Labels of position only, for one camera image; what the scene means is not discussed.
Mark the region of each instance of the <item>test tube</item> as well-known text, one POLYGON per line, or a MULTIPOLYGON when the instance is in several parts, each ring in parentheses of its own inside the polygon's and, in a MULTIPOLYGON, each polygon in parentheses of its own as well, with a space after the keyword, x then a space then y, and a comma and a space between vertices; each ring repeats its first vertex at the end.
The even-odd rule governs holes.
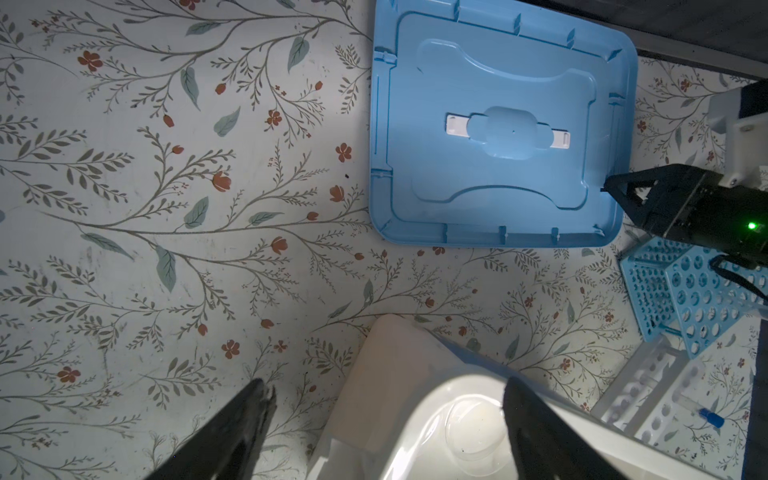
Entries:
MULTIPOLYGON (((643 374, 640 377, 640 383, 642 383, 645 386, 651 387, 652 389, 655 389, 656 386, 659 384, 659 382, 656 379, 651 378, 647 374, 643 374)), ((693 413, 696 413, 704 420, 707 420, 709 423, 715 426, 715 428, 720 428, 725 423, 725 420, 720 415, 716 414, 715 412, 711 412, 709 409, 702 406, 699 402, 696 402, 692 400, 690 397, 687 397, 681 393, 675 393, 672 395, 672 401, 678 404, 679 406, 683 407, 686 410, 690 410, 693 413)))

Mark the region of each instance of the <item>green leaf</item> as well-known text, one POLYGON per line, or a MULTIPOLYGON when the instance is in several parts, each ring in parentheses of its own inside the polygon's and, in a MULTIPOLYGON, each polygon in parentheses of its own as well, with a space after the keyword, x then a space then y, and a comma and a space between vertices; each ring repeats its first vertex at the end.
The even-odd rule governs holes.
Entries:
POLYGON ((223 137, 224 135, 230 133, 230 130, 232 130, 232 128, 234 128, 235 124, 237 123, 237 118, 239 116, 240 107, 238 107, 237 110, 231 114, 224 115, 222 118, 220 118, 219 121, 214 125, 214 131, 219 135, 219 137, 223 137))
POLYGON ((109 240, 107 237, 102 237, 98 233, 83 233, 82 235, 80 235, 80 237, 85 238, 89 242, 96 243, 98 246, 100 246, 104 250, 122 253, 123 255, 130 258, 131 260, 134 259, 132 256, 128 255, 128 252, 123 250, 123 247, 121 247, 120 245, 117 245, 115 242, 113 242, 112 240, 109 240))
POLYGON ((291 67, 295 67, 306 57, 306 54, 310 51, 310 43, 301 37, 293 39, 293 45, 288 52, 288 73, 290 73, 291 67))
POLYGON ((157 275, 165 288, 172 292, 176 285, 176 256, 160 245, 155 248, 155 251, 157 252, 157 275))
POLYGON ((568 301, 568 323, 573 323, 576 321, 576 312, 574 311, 574 306, 571 305, 571 301, 568 301))
POLYGON ((26 142, 24 142, 24 144, 22 145, 22 148, 18 151, 17 157, 23 157, 24 154, 27 153, 31 145, 32 145, 31 140, 27 140, 26 142))
POLYGON ((206 31, 212 30, 220 25, 221 23, 219 22, 195 23, 190 25, 190 27, 187 29, 187 35, 202 35, 206 31))
POLYGON ((480 342, 478 342, 476 338, 471 338, 467 340, 467 348, 472 352, 477 353, 480 351, 480 342))
POLYGON ((277 217, 278 215, 282 215, 282 214, 283 212, 259 212, 258 214, 255 214, 251 218, 249 218, 248 222, 255 227, 260 223, 264 223, 267 220, 272 220, 274 217, 277 217))
POLYGON ((186 228, 199 227, 205 221, 205 213, 208 211, 208 197, 201 198, 192 207, 188 214, 184 215, 184 226, 186 228))
POLYGON ((680 144, 683 143, 683 131, 680 127, 677 127, 674 131, 674 143, 677 144, 677 151, 680 151, 680 144))
POLYGON ((566 343, 563 343, 562 345, 560 345, 560 346, 558 347, 558 349, 557 349, 557 350, 555 350, 554 352, 552 352, 552 355, 557 355, 557 354, 563 353, 563 352, 565 351, 565 349, 567 349, 567 348, 568 348, 568 346, 569 346, 569 345, 571 345, 571 342, 566 342, 566 343))
POLYGON ((330 315, 328 315, 328 318, 336 318, 336 317, 338 317, 339 315, 341 315, 342 313, 344 313, 344 310, 346 310, 346 307, 348 307, 348 306, 349 306, 349 303, 347 303, 345 306, 340 306, 340 307, 339 307, 339 308, 337 308, 336 310, 333 310, 333 313, 331 313, 330 315))
POLYGON ((362 297, 365 299, 366 306, 373 303, 373 283, 371 283, 371 280, 368 280, 365 288, 362 289, 362 297))
POLYGON ((640 243, 640 237, 638 237, 635 232, 629 229, 625 230, 624 232, 627 234, 627 237, 632 239, 633 242, 640 243))
POLYGON ((200 110, 200 107, 197 106, 197 96, 200 94, 200 89, 197 88, 197 82, 194 79, 194 68, 185 68, 179 76, 181 78, 181 87, 187 92, 195 108, 200 110))
POLYGON ((515 354, 518 352, 518 344, 520 343, 520 336, 516 336, 514 340, 512 340, 512 343, 509 344, 507 347, 507 351, 504 352, 504 357, 506 357, 507 360, 512 360, 515 357, 515 354))

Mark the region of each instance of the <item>red flower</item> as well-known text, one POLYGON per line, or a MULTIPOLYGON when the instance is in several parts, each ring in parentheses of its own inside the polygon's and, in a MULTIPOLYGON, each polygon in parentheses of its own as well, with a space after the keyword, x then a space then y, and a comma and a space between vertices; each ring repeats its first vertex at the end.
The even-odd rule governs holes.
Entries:
POLYGON ((200 0, 179 0, 179 5, 194 10, 194 4, 200 3, 200 0))
POLYGON ((59 379, 61 379, 62 383, 66 383, 66 382, 74 383, 77 377, 80 376, 80 370, 73 370, 68 366, 66 366, 62 371, 57 373, 56 376, 59 379))
POLYGON ((234 340, 227 341, 226 345, 222 345, 221 349, 224 352, 224 356, 226 356, 228 359, 232 359, 233 355, 240 355, 240 344, 238 342, 235 342, 234 340))
POLYGON ((346 144, 341 144, 336 147, 336 153, 339 154, 339 161, 344 163, 344 160, 350 160, 352 158, 352 147, 347 147, 346 144))
POLYGON ((280 124, 281 121, 283 121, 283 117, 280 117, 280 112, 277 110, 270 110, 269 111, 270 116, 266 118, 266 122, 268 125, 271 125, 272 127, 276 127, 280 124))
POLYGON ((344 189, 338 185, 331 187, 331 201, 340 202, 342 200, 344 200, 344 189))
POLYGON ((88 70, 96 71, 97 68, 104 65, 104 62, 99 60, 98 53, 90 53, 88 50, 83 52, 82 57, 78 57, 80 65, 87 65, 88 70))
POLYGON ((219 192, 223 192, 230 189, 230 185, 232 184, 232 179, 224 176, 224 172, 218 171, 214 174, 214 178, 211 180, 211 182, 213 182, 214 187, 216 187, 216 190, 218 190, 219 192))
POLYGON ((288 241, 282 237, 272 240, 272 251, 280 255, 284 250, 288 250, 288 241))

